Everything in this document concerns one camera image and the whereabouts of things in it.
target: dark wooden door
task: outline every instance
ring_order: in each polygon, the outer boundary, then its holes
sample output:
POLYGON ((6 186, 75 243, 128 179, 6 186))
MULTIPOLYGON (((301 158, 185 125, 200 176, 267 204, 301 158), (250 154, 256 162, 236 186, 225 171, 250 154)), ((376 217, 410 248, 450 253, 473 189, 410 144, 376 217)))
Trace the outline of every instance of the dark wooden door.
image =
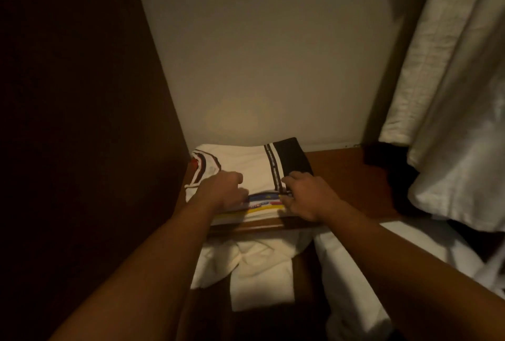
POLYGON ((1 339, 46 339, 172 212, 188 151, 140 0, 0 0, 1 339))

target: white wall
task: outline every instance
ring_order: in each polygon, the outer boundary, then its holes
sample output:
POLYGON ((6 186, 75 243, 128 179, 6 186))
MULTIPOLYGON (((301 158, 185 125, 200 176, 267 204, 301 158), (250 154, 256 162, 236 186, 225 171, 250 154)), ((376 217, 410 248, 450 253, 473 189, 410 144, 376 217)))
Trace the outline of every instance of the white wall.
POLYGON ((142 0, 188 148, 360 143, 401 21, 388 0, 142 0))

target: yellow stripe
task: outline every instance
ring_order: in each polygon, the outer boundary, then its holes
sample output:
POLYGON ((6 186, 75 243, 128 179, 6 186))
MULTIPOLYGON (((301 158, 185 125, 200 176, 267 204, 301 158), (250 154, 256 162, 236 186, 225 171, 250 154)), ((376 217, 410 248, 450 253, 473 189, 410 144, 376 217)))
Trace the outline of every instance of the yellow stripe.
POLYGON ((244 214, 248 215, 249 213, 253 212, 258 212, 259 210, 267 210, 267 209, 285 209, 286 207, 282 204, 279 205, 265 205, 263 207, 258 207, 258 208, 253 208, 249 210, 234 210, 232 212, 225 212, 225 213, 218 213, 216 217, 223 217, 223 216, 234 216, 236 214, 244 214))

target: white curtain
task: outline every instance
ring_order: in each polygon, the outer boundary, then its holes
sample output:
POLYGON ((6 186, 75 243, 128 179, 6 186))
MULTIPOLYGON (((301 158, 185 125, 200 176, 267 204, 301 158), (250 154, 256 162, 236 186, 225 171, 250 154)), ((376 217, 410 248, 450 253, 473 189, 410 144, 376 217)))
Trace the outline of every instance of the white curtain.
POLYGON ((415 206, 505 228, 505 0, 427 0, 379 140, 410 147, 415 206))

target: forearm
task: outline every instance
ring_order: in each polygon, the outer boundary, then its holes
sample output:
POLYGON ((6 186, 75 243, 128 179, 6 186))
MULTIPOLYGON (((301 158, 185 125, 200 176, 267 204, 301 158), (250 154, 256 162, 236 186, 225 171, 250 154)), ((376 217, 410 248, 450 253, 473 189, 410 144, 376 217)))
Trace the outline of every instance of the forearm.
POLYGON ((166 339, 176 331, 212 208, 190 202, 56 331, 52 340, 166 339))
POLYGON ((395 325, 414 339, 505 339, 505 302, 342 202, 325 224, 395 325))

